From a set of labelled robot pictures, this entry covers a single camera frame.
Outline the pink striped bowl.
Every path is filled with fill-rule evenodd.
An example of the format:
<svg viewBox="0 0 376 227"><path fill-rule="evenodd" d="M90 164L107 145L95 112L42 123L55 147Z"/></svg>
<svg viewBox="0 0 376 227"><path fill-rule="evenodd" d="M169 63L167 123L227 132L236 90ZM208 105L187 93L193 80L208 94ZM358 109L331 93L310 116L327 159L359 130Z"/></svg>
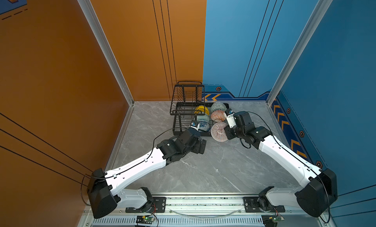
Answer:
<svg viewBox="0 0 376 227"><path fill-rule="evenodd" d="M228 125L225 122L217 122L211 128L211 136L217 142L225 142L228 140L225 128Z"/></svg>

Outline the blue white floral bowl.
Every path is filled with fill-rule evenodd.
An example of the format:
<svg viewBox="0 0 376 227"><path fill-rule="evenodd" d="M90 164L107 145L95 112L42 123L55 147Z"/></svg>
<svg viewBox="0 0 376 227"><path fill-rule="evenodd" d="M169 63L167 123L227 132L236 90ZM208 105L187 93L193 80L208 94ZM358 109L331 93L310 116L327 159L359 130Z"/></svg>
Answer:
<svg viewBox="0 0 376 227"><path fill-rule="evenodd" d="M209 132L211 129L210 123L207 121L199 121L198 124L200 132Z"/></svg>

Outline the grey-green patterned bowl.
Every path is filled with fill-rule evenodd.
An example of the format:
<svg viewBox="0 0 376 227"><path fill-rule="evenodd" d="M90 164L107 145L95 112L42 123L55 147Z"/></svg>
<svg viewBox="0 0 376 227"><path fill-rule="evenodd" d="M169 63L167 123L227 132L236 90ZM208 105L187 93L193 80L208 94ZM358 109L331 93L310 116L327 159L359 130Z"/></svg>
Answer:
<svg viewBox="0 0 376 227"><path fill-rule="evenodd" d="M227 106L222 103L222 102L214 102L211 106L211 112L215 112L215 111L218 111L218 110L221 110L221 111L226 111L227 109Z"/></svg>

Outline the yellow bowl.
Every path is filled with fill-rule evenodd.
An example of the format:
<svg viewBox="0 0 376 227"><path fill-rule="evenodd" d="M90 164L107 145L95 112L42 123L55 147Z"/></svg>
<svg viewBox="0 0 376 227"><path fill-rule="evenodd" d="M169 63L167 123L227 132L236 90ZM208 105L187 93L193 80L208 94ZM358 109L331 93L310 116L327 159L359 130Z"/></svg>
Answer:
<svg viewBox="0 0 376 227"><path fill-rule="evenodd" d="M197 114L197 115L204 115L204 114L207 115L207 116L210 115L209 109L206 106L203 106L203 105L197 106L195 108L194 113Z"/></svg>

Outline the mint green bowl red rim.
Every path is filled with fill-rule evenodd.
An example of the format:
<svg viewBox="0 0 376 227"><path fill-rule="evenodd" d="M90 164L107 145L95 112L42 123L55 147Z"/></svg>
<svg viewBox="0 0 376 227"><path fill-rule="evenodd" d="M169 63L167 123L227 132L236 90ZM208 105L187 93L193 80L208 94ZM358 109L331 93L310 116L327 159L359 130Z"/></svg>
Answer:
<svg viewBox="0 0 376 227"><path fill-rule="evenodd" d="M204 121L204 122L207 122L209 123L210 122L210 117L208 115L197 115L197 121L198 122L201 122L201 121Z"/></svg>

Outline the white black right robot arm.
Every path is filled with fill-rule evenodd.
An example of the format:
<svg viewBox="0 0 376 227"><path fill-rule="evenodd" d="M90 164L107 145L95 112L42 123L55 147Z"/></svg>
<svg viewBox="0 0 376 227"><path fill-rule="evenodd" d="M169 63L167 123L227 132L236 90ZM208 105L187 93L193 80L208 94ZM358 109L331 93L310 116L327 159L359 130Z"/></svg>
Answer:
<svg viewBox="0 0 376 227"><path fill-rule="evenodd" d="M299 207L312 217L330 212L330 206L337 200L337 177L329 168L322 169L303 159L284 145L272 133L269 126L256 127L250 112L224 112L228 125L224 131L229 140L239 138L243 147L268 155L288 171L298 182L295 188L269 186L258 195L258 206L263 212L270 212L278 206Z"/></svg>

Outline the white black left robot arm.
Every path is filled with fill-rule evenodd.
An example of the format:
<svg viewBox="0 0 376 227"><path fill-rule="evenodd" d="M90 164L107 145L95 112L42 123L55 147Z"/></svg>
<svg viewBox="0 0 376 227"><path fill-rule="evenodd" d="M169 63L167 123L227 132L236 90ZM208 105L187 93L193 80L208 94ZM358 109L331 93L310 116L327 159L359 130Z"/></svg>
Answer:
<svg viewBox="0 0 376 227"><path fill-rule="evenodd" d="M194 128L181 135L165 139L145 155L119 168L92 172L87 186L93 217L100 219L117 208L133 208L141 212L153 210L154 198L146 187L127 189L145 175L180 161L189 153L203 154L206 140Z"/></svg>

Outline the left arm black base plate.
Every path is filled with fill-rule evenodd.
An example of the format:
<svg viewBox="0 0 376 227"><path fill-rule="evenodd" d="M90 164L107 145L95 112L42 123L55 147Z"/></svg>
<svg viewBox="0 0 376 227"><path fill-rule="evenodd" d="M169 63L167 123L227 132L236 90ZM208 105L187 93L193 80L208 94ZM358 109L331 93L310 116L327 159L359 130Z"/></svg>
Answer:
<svg viewBox="0 0 376 227"><path fill-rule="evenodd" d="M150 204L145 204L142 208L126 208L126 213L165 213L166 197L153 197Z"/></svg>

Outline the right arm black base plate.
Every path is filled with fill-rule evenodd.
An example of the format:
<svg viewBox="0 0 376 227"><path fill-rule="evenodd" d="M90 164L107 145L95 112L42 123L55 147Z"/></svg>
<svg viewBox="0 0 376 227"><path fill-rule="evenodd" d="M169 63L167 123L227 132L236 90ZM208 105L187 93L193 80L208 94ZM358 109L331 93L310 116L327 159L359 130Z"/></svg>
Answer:
<svg viewBox="0 0 376 227"><path fill-rule="evenodd" d="M273 206L266 198L263 197L243 197L243 204L247 213L256 212L285 212L286 209L283 205Z"/></svg>

